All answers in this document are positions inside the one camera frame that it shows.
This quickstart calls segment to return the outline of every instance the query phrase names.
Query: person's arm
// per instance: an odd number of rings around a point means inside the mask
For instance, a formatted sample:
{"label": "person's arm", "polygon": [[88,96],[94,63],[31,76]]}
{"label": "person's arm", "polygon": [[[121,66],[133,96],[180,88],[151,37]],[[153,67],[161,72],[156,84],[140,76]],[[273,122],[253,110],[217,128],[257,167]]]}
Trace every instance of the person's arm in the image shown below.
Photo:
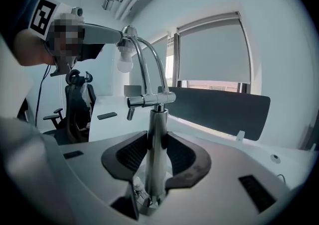
{"label": "person's arm", "polygon": [[15,35],[12,52],[22,66],[55,65],[53,57],[45,49],[43,41],[28,29]]}

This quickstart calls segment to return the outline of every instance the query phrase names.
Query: gray desk divider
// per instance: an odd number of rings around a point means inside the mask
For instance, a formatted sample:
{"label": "gray desk divider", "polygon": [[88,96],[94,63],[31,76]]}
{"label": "gray desk divider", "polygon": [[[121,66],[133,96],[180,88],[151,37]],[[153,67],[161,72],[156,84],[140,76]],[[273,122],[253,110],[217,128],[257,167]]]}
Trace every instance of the gray desk divider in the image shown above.
{"label": "gray desk divider", "polygon": [[142,95],[141,85],[124,85],[125,97],[136,97]]}
{"label": "gray desk divider", "polygon": [[179,87],[169,90],[176,94],[176,100],[165,104],[165,108],[175,117],[230,135],[242,130],[245,138],[253,141],[257,141],[263,131],[269,97]]}

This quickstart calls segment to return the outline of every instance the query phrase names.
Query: person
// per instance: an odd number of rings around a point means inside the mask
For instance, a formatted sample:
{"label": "person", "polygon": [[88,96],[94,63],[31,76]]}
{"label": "person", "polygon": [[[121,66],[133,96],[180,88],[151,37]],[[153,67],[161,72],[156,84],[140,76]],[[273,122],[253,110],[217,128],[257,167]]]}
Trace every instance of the person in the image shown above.
{"label": "person", "polygon": [[29,30],[29,22],[38,0],[4,0],[0,32],[13,55],[22,66],[54,65],[43,41]]}

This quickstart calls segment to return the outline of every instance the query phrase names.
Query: roller blind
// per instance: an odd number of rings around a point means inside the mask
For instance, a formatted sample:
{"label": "roller blind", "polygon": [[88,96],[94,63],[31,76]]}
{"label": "roller blind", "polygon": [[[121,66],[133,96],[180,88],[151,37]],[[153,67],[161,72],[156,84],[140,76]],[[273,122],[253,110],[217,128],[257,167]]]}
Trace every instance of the roller blind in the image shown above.
{"label": "roller blind", "polygon": [[[167,36],[161,38],[152,44],[155,51],[157,52],[161,62],[163,63],[164,69],[166,66],[166,53],[167,53]],[[158,93],[158,86],[161,85],[160,74],[154,55],[150,49],[143,49],[143,55],[147,64],[148,72],[150,75],[151,88],[153,93]],[[133,69],[130,72],[130,85],[141,85],[142,93],[145,94],[142,83],[141,68],[137,54],[132,57]]]}
{"label": "roller blind", "polygon": [[249,84],[249,63],[238,19],[208,23],[180,34],[179,80]]}

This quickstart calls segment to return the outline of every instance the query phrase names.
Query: white desk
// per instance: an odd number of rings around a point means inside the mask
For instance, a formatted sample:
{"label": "white desk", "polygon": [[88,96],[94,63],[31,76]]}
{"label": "white desk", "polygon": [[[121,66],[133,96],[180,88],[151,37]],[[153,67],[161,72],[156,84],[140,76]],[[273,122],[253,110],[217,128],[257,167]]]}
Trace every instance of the white desk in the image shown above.
{"label": "white desk", "polygon": [[[107,138],[135,131],[148,130],[150,109],[136,108],[133,119],[128,121],[126,117],[129,109],[125,97],[97,97],[92,115],[89,141],[103,139],[107,141]],[[98,115],[110,112],[116,112],[118,115],[104,120],[97,119]],[[226,139],[214,135],[207,130],[196,128],[191,123],[183,123],[182,120],[170,116],[168,117],[167,129],[176,133],[180,132],[179,135],[181,136],[182,134],[188,134],[240,149],[275,175],[283,174],[288,187],[291,189],[305,181],[317,157],[316,152],[267,146],[249,140],[238,142],[231,140],[232,138]],[[272,154],[279,156],[281,160],[280,164],[276,164],[270,159]]]}

